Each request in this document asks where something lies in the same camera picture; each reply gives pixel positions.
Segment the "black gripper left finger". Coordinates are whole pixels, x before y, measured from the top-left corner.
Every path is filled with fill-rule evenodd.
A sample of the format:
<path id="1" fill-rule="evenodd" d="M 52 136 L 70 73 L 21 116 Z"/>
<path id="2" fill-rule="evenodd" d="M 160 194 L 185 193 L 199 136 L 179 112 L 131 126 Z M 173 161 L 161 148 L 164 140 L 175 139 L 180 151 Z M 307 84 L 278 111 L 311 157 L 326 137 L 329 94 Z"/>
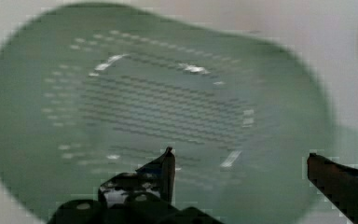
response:
<path id="1" fill-rule="evenodd" d="M 124 203 L 133 193 L 148 192 L 167 203 L 172 202 L 175 179 L 175 156 L 172 147 L 131 173 L 121 173 L 108 179 L 98 189 L 98 201 L 105 205 Z"/>

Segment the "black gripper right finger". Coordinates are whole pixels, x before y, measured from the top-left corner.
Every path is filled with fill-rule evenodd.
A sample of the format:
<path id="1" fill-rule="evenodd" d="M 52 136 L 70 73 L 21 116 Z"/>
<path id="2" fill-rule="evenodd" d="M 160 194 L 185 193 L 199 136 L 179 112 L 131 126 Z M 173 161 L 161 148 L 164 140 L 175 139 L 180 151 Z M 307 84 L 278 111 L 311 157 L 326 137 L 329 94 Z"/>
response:
<path id="1" fill-rule="evenodd" d="M 346 218 L 358 224 L 358 169 L 310 153 L 307 177 Z"/>

